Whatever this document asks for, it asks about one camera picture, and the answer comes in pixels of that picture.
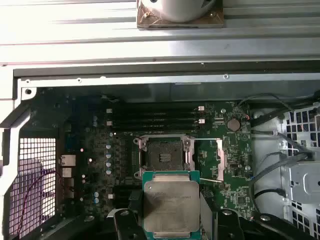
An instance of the gray cable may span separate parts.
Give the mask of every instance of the gray cable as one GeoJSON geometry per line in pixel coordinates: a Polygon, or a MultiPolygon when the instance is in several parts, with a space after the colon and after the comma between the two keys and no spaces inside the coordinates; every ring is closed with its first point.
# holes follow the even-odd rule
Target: gray cable
{"type": "Polygon", "coordinates": [[[254,198],[254,184],[259,181],[261,178],[263,178],[265,175],[267,175],[268,173],[272,172],[273,170],[279,168],[279,167],[282,167],[284,165],[287,165],[288,163],[296,163],[300,160],[303,160],[305,158],[307,158],[307,154],[305,153],[302,153],[302,154],[299,154],[299,155],[296,155],[296,156],[292,156],[292,157],[289,157],[283,161],[279,161],[279,162],[276,162],[275,164],[272,164],[270,166],[268,166],[267,168],[265,168],[264,170],[262,170],[257,176],[255,176],[250,182],[249,182],[249,196],[250,196],[250,199],[251,201],[253,202],[253,205],[255,207],[255,209],[259,211],[259,208],[258,208],[258,205],[255,201],[255,198],[254,198]]]}
{"type": "Polygon", "coordinates": [[[290,107],[287,103],[285,103],[283,100],[281,100],[278,96],[272,94],[272,93],[260,93],[260,94],[257,94],[257,95],[253,95],[253,96],[248,96],[246,98],[244,98],[243,100],[241,100],[239,102],[239,104],[237,105],[237,107],[240,107],[244,102],[248,101],[248,100],[251,100],[251,99],[255,99],[255,98],[258,98],[258,97],[264,97],[264,96],[270,96],[270,97],[273,97],[275,99],[277,99],[283,106],[285,106],[290,112],[294,112],[295,110],[290,107]]]}
{"type": "Polygon", "coordinates": [[[276,151],[276,152],[271,152],[271,153],[268,153],[267,155],[265,155],[263,157],[263,159],[260,161],[259,165],[255,168],[255,172],[258,173],[261,165],[264,163],[265,160],[267,160],[270,156],[276,156],[276,155],[283,155],[283,156],[286,156],[284,153],[280,152],[280,151],[276,151]]]}

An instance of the cpu socket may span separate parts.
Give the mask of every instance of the cpu socket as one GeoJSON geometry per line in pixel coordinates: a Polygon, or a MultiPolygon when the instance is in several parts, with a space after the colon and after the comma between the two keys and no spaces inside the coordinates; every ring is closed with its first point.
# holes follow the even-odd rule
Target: cpu socket
{"type": "Polygon", "coordinates": [[[139,147],[141,179],[144,171],[194,171],[195,140],[185,134],[143,135],[133,140],[139,147]]]}

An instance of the screw hole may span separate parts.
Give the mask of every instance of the screw hole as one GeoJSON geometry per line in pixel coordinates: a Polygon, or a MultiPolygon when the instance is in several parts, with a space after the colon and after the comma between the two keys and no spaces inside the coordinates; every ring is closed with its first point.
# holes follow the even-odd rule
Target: screw hole
{"type": "Polygon", "coordinates": [[[30,95],[31,93],[32,93],[31,89],[26,89],[26,90],[25,90],[25,94],[30,95]]]}

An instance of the motherboard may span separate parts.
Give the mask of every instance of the motherboard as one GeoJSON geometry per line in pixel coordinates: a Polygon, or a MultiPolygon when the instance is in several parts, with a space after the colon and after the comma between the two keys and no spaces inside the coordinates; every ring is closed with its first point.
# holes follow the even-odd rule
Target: motherboard
{"type": "Polygon", "coordinates": [[[249,219],[254,209],[251,128],[237,103],[81,103],[66,151],[77,148],[77,200],[105,218],[127,208],[145,171],[199,171],[200,188],[218,208],[249,219]]]}

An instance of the red wire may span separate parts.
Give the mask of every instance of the red wire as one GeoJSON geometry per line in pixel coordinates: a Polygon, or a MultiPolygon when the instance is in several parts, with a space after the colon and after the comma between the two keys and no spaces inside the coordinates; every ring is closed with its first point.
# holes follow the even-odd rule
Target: red wire
{"type": "Polygon", "coordinates": [[[31,185],[30,187],[28,188],[28,190],[26,191],[26,194],[24,196],[24,199],[23,199],[23,204],[22,204],[22,212],[21,212],[21,219],[20,219],[20,222],[19,222],[19,227],[17,229],[17,234],[20,234],[21,230],[22,230],[22,225],[23,225],[23,220],[24,220],[24,214],[25,214],[25,210],[26,210],[26,204],[27,204],[27,198],[28,198],[28,195],[31,191],[31,189],[46,175],[49,175],[49,174],[57,174],[59,176],[59,180],[61,180],[61,175],[60,173],[58,173],[57,171],[50,171],[50,172],[47,172],[45,174],[42,174],[41,176],[39,176],[37,178],[37,180],[35,180],[31,185]]]}

